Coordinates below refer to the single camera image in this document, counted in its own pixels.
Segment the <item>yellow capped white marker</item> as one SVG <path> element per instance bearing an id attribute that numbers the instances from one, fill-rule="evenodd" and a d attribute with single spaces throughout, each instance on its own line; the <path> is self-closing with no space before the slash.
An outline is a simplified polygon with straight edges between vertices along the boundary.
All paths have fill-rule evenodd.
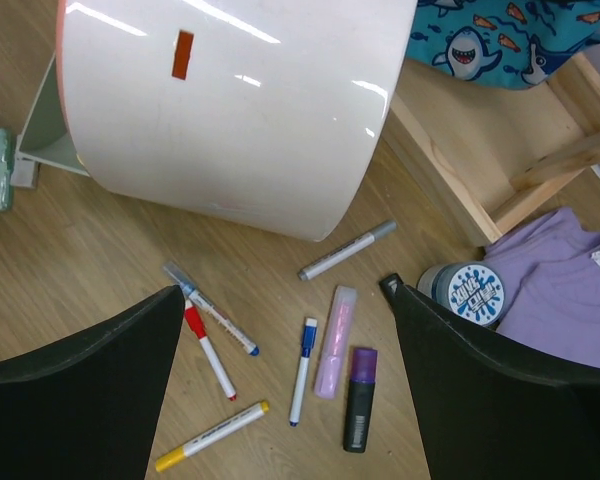
<path id="1" fill-rule="evenodd" d="M 250 406 L 158 458 L 155 462 L 155 470 L 158 473 L 164 472 L 184 459 L 255 422 L 263 417 L 269 409 L 269 402 L 266 400 Z"/>

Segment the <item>blue capped white marker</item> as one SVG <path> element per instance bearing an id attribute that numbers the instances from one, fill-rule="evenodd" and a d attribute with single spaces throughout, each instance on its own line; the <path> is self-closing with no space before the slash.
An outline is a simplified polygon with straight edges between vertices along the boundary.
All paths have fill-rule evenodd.
<path id="1" fill-rule="evenodd" d="M 296 427 L 301 418 L 302 403 L 306 388 L 308 369 L 311 352 L 315 346 L 318 330 L 318 321 L 315 318 L 307 317 L 304 322 L 303 334 L 301 339 L 301 352 L 298 363 L 294 392 L 289 412 L 289 424 Z"/>

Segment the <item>black purple highlighter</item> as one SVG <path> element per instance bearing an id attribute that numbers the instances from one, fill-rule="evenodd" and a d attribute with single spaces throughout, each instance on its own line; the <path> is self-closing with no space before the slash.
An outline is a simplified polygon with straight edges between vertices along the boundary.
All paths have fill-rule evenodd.
<path id="1" fill-rule="evenodd" d="M 366 451 L 376 385 L 378 351 L 358 347 L 353 350 L 344 420 L 343 449 L 350 453 Z"/>

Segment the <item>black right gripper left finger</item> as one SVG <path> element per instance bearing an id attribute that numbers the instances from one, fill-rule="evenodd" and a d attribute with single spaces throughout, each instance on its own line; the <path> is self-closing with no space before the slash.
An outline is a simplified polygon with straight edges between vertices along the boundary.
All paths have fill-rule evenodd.
<path id="1" fill-rule="evenodd" d="M 0 362 L 0 479 L 142 479 L 183 323 L 166 287 Z"/>

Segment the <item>red capped white marker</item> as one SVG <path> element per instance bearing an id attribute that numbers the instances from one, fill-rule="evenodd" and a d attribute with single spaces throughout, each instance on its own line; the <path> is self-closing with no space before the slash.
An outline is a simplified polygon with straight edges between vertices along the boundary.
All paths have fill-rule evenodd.
<path id="1" fill-rule="evenodd" d="M 230 401 L 235 401 L 237 398 L 237 393 L 234 385 L 229 379 L 222 362 L 220 361 L 211 341 L 209 340 L 204 322 L 197 310 L 197 307 L 190 300 L 185 301 L 184 320 L 198 339 L 225 396 Z"/>

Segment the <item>white grey eraser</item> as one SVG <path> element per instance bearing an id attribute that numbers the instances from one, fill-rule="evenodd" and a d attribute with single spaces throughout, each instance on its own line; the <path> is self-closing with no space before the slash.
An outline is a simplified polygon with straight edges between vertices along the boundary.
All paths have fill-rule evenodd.
<path id="1" fill-rule="evenodd" d="M 16 159 L 11 174 L 10 185 L 14 188 L 35 189 L 37 187 L 40 163 L 31 159 Z"/>

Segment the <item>clear capped blue pen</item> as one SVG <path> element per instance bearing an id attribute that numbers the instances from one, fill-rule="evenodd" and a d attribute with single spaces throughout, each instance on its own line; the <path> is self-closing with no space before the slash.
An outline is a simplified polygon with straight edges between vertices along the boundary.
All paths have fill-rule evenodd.
<path id="1" fill-rule="evenodd" d="M 225 331 L 233 337 L 250 356 L 258 356 L 260 353 L 257 344 L 243 332 L 234 322 L 222 312 L 181 270 L 175 263 L 167 262 L 163 265 L 164 272 L 182 289 L 184 296 L 195 306 L 209 314 L 216 320 Z"/>

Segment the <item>pink highlighter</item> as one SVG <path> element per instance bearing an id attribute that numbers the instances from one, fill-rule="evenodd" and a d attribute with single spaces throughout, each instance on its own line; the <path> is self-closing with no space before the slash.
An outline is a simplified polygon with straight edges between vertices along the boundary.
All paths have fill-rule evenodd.
<path id="1" fill-rule="evenodd" d="M 320 398 L 331 400 L 336 396 L 357 298 L 354 288 L 343 285 L 336 287 L 314 383 L 314 393 Z"/>

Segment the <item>grey silver marker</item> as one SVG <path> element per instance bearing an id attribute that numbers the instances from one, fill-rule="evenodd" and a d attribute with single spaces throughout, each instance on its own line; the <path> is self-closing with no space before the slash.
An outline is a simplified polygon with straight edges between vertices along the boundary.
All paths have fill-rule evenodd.
<path id="1" fill-rule="evenodd" d="M 303 267 L 298 272 L 298 278 L 301 281 L 309 281 L 316 278 L 317 276 L 342 263 L 363 249 L 369 247 L 377 240 L 394 232 L 396 228 L 397 223 L 394 220 L 389 220 L 377 225 L 359 237 L 341 245 L 329 254 Z"/>

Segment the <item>round blue white tin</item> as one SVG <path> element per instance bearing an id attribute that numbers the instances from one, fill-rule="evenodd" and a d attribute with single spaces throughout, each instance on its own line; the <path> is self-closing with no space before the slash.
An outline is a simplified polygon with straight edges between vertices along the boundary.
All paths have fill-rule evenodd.
<path id="1" fill-rule="evenodd" d="M 481 262 L 430 267 L 416 288 L 452 313 L 480 326 L 496 323 L 506 300 L 501 278 Z"/>

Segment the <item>wooden clothes rack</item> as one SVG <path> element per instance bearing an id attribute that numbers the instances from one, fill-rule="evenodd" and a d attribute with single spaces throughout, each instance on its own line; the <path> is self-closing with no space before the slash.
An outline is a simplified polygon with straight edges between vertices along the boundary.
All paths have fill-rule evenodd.
<path id="1" fill-rule="evenodd" d="M 600 164 L 600 74 L 578 54 L 513 91 L 407 60 L 382 136 L 447 222 L 484 246 Z"/>

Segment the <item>purple folded cloth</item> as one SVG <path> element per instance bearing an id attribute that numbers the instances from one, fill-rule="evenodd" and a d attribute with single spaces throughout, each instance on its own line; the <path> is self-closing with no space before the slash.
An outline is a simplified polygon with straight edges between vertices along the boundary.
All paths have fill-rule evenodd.
<path id="1" fill-rule="evenodd" d="M 485 249 L 507 300 L 500 335 L 600 368 L 600 232 L 561 207 Z"/>

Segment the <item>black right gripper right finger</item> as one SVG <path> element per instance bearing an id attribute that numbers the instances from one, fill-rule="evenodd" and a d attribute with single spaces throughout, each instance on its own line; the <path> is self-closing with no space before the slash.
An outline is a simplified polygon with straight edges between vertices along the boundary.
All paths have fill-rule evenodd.
<path id="1" fill-rule="evenodd" d="M 433 479 L 600 479 L 600 369 L 461 319 L 398 274 L 396 324 Z"/>

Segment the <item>blue shark print cloth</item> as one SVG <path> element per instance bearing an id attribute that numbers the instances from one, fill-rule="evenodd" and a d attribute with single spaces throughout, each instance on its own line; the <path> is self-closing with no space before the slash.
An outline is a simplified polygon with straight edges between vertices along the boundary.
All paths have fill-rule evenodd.
<path id="1" fill-rule="evenodd" d="M 419 1 L 405 57 L 458 80 L 522 90 L 600 44 L 600 1 Z"/>

